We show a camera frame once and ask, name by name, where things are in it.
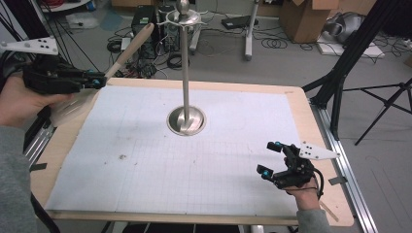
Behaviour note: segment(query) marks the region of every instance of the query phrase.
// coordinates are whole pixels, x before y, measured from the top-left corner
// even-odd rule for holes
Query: metal bracket
[[[53,36],[21,42],[1,42],[0,49],[58,55],[57,43]]]

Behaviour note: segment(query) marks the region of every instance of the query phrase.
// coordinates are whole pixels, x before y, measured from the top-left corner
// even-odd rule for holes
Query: metal cylinder
[[[188,59],[188,30],[181,27],[182,74],[183,74],[183,105],[185,123],[189,120],[189,59]]]

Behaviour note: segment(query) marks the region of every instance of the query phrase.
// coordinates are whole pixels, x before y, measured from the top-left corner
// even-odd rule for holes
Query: person's hand
[[[41,95],[26,88],[22,77],[8,77],[0,93],[0,125],[21,127],[44,107],[72,97],[73,94]]]
[[[317,210],[321,208],[314,178],[302,187],[290,186],[284,188],[284,190],[294,196],[297,208],[300,211]]]

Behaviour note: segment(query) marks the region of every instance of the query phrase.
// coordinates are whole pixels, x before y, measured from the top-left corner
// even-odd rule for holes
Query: round metal base
[[[189,106],[189,119],[185,121],[185,108],[174,109],[167,117],[167,126],[173,133],[181,136],[192,136],[202,131],[206,125],[206,116],[198,108]]]

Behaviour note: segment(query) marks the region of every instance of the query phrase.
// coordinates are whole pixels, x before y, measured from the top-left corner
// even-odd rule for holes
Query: grid paper
[[[47,210],[294,216],[294,198],[258,164],[286,170],[267,142],[299,145],[283,94],[191,90],[206,115],[185,137],[166,124],[180,89],[106,86],[59,172]]]

